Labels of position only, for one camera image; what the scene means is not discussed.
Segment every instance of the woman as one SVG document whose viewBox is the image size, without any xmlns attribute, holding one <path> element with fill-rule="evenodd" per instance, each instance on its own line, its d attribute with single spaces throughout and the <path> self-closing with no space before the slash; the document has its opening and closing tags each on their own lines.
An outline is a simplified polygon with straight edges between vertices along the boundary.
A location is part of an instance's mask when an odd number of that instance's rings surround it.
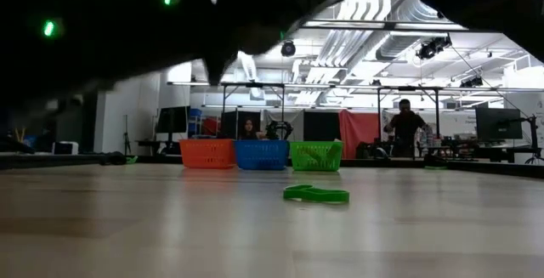
<svg viewBox="0 0 544 278">
<path fill-rule="evenodd" d="M 260 136 L 261 133 L 258 133 L 253 127 L 253 120 L 251 118 L 247 118 L 238 139 L 259 139 Z"/>
</svg>

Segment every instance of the orange basket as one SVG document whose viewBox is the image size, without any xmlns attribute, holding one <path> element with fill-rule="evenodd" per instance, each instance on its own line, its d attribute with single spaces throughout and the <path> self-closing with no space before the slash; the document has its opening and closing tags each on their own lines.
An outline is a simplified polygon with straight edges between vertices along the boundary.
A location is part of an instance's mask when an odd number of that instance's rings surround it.
<svg viewBox="0 0 544 278">
<path fill-rule="evenodd" d="M 232 139 L 182 139 L 179 147 L 186 167 L 231 168 L 236 164 Z"/>
</svg>

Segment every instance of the person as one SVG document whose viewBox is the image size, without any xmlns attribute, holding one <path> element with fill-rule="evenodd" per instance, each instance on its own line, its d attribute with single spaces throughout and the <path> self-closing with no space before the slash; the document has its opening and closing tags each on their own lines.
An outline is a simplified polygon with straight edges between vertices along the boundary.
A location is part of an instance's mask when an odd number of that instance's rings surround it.
<svg viewBox="0 0 544 278">
<path fill-rule="evenodd" d="M 386 133 L 394 130 L 394 156 L 413 156 L 414 136 L 418 128 L 427 126 L 425 121 L 410 108 L 410 101 L 402 99 L 399 102 L 400 113 L 393 116 L 391 122 L 384 128 Z"/>
<path fill-rule="evenodd" d="M 238 139 L 259 139 L 259 134 L 257 130 L 253 127 L 253 120 L 251 118 L 247 118 L 244 121 L 244 128 L 240 133 L 240 136 Z"/>
</svg>

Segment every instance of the blue basket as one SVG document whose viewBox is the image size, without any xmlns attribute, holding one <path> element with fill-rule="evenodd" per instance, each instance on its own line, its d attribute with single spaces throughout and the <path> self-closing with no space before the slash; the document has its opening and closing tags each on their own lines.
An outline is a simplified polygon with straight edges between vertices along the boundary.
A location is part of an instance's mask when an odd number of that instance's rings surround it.
<svg viewBox="0 0 544 278">
<path fill-rule="evenodd" d="M 239 168 L 282 170 L 286 168 L 289 142 L 285 140 L 242 140 L 235 142 Z"/>
</svg>

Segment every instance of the red curtain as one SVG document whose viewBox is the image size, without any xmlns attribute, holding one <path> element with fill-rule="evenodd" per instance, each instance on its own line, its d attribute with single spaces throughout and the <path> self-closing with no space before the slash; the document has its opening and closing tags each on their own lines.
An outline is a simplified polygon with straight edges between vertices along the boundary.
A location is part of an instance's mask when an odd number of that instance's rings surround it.
<svg viewBox="0 0 544 278">
<path fill-rule="evenodd" d="M 373 143 L 377 138 L 377 113 L 351 113 L 343 110 L 340 118 L 340 134 L 343 142 L 343 159 L 355 159 L 360 142 Z"/>
</svg>

